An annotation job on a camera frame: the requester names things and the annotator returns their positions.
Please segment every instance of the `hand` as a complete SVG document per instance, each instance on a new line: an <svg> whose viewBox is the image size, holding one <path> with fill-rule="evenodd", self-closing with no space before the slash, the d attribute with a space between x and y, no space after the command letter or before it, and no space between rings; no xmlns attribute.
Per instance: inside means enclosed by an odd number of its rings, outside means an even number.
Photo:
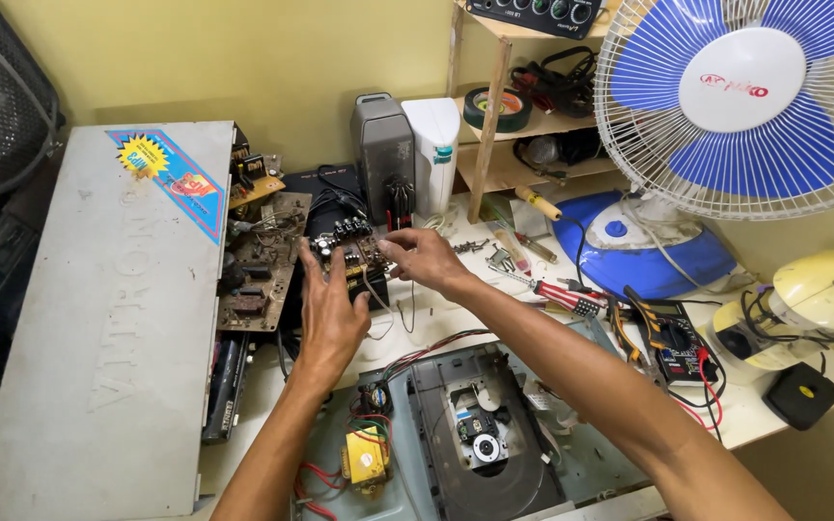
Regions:
<svg viewBox="0 0 834 521"><path fill-rule="evenodd" d="M478 277L459 261L452 246L435 230L405 228L378 241L378 249L397 264L392 278L413 280L452 301L461 285Z"/></svg>
<svg viewBox="0 0 834 521"><path fill-rule="evenodd" d="M368 292L360 293L349 303L347 271L343 249L338 247L330 260L330 282L307 247L307 240L298 241L298 257L304 264L305 281L301 307L301 353L292 376L305 376L311 385L322 385L324 393L334 388L356 354L372 325L369 318Z"/></svg>

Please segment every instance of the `green tape roll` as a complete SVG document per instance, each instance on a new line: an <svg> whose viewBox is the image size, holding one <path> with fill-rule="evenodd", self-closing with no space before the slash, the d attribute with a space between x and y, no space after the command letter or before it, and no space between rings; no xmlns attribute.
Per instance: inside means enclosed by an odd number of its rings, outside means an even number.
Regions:
<svg viewBox="0 0 834 521"><path fill-rule="evenodd" d="M469 92L465 95L465 104L462 107L462 117L465 122L479 130L485 126L487 92L487 87ZM504 89L500 102L497 132L505 134L523 130L530 122L532 112L533 103L529 98L514 89Z"/></svg>

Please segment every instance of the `man's left hand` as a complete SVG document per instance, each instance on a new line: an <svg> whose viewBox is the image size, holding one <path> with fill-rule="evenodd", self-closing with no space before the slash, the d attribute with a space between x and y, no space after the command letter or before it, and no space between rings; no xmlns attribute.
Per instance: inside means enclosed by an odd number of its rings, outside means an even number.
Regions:
<svg viewBox="0 0 834 521"><path fill-rule="evenodd" d="M321 385L327 393L352 361L365 338L372 319L369 318L368 292L360 293L356 302L349 303L346 263L343 249L338 247L330 260L330 281L303 237L298 241L298 257L304 264L305 281L301 308L301 354L292 375L298 373L310 385Z"/></svg>

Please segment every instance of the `shelf post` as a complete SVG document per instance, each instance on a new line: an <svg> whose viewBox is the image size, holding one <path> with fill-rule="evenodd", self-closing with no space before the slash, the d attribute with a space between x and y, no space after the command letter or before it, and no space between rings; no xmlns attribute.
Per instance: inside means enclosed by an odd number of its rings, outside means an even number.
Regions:
<svg viewBox="0 0 834 521"><path fill-rule="evenodd" d="M472 199L469 203L468 213L471 224L478 222L478 213L481 211L481 197L485 195L487 168L491 163L494 134L498 130L500 99L501 95L504 94L504 83L507 82L507 67L511 62L511 46L511 41L506 36L498 39L498 57L495 59L494 70L491 73L491 84L488 86L485 124L481 131L481 144L478 146L478 159L475 160L475 172L472 178Z"/></svg>
<svg viewBox="0 0 834 521"><path fill-rule="evenodd" d="M459 82L459 56L462 52L462 21L465 9L452 3L452 25L449 28L449 70L446 75L446 97L456 97Z"/></svg>

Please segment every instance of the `white container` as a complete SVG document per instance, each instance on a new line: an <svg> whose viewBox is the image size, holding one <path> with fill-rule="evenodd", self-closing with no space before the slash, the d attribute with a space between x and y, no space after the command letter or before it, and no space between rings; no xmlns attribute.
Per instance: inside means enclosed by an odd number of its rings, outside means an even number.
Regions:
<svg viewBox="0 0 834 521"><path fill-rule="evenodd" d="M449 97L402 101L414 133L417 215L424 219L446 212L456 175L456 139L462 117Z"/></svg>

